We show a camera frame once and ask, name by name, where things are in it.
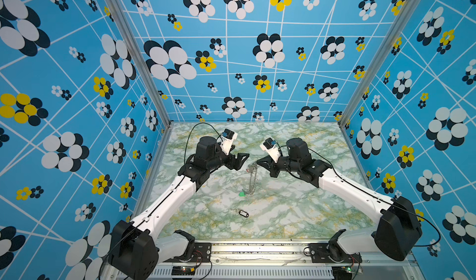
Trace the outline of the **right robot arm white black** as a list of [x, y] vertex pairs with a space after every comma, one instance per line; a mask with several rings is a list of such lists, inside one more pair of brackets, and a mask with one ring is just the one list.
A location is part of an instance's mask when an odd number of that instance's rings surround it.
[[270, 177], [287, 172], [345, 200], [375, 223], [375, 227], [338, 231], [327, 245], [332, 261], [342, 262], [348, 255], [362, 252], [381, 252], [395, 261], [404, 261], [422, 236], [421, 224], [408, 199], [393, 199], [343, 176], [329, 161], [313, 158], [301, 138], [287, 141], [287, 156], [271, 138], [260, 147], [267, 156], [257, 164], [268, 170]]

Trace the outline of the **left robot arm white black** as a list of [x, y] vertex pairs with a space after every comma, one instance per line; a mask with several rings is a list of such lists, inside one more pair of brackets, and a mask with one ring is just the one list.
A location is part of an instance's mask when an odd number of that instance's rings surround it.
[[221, 167], [236, 171], [242, 168], [249, 154], [231, 153], [237, 137], [226, 129], [219, 138], [200, 138], [195, 153], [185, 160], [168, 189], [130, 222], [120, 221], [113, 228], [107, 263], [133, 280], [145, 280], [158, 263], [172, 258], [191, 259], [195, 248], [193, 235], [183, 230], [163, 238], [159, 234], [213, 172]]

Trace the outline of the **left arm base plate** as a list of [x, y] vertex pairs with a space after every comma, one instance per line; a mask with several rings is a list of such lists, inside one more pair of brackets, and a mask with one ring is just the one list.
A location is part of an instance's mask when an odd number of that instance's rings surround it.
[[168, 263], [188, 263], [188, 262], [196, 262], [196, 263], [209, 263], [211, 261], [211, 252], [212, 252], [212, 244], [209, 242], [196, 242], [193, 246], [193, 250], [190, 252], [186, 252], [185, 255], [180, 257], [173, 257], [166, 262]]

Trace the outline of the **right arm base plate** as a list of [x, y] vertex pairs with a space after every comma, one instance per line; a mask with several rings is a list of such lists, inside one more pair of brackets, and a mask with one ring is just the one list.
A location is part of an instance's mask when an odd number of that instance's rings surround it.
[[341, 251], [339, 247], [329, 246], [325, 243], [311, 243], [306, 247], [306, 254], [311, 257], [313, 263], [338, 263], [358, 264], [362, 263], [362, 257], [358, 253], [352, 255]]

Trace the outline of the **metal keyring disc with rings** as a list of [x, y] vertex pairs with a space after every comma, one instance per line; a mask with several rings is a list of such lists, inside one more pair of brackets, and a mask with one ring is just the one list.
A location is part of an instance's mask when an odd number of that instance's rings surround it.
[[249, 179], [249, 186], [248, 189], [243, 189], [240, 193], [240, 197], [244, 196], [251, 196], [255, 193], [255, 189], [257, 186], [257, 171], [258, 171], [258, 165], [256, 162], [251, 163], [247, 169], [247, 173], [250, 175]]

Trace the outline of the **black key tag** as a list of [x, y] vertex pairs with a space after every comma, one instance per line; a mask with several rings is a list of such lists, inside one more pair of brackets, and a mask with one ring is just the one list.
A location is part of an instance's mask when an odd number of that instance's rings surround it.
[[248, 218], [249, 217], [249, 213], [244, 211], [244, 210], [239, 210], [239, 215], [241, 215], [242, 217], [245, 217], [245, 218]]

